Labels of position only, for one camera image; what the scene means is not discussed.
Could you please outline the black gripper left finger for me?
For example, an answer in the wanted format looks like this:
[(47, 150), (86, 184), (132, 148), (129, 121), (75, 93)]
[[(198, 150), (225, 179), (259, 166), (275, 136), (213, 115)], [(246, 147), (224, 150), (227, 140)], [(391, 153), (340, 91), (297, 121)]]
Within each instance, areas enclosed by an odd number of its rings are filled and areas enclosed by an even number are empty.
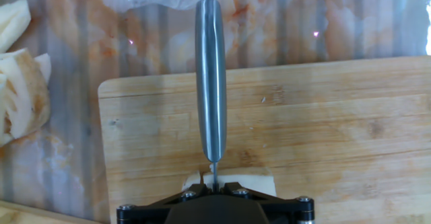
[(213, 186), (209, 188), (205, 184), (192, 184), (182, 192), (149, 205), (123, 204), (117, 207), (117, 224), (145, 223), (152, 219), (165, 219), (176, 205), (210, 194), (213, 194)]

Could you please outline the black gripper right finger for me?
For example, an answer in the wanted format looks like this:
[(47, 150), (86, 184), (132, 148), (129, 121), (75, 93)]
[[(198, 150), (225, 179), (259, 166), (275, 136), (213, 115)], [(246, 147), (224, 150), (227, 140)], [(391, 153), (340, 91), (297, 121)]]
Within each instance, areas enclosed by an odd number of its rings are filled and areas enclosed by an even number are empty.
[(217, 211), (227, 223), (314, 223), (314, 199), (282, 199), (230, 182), (219, 188)]

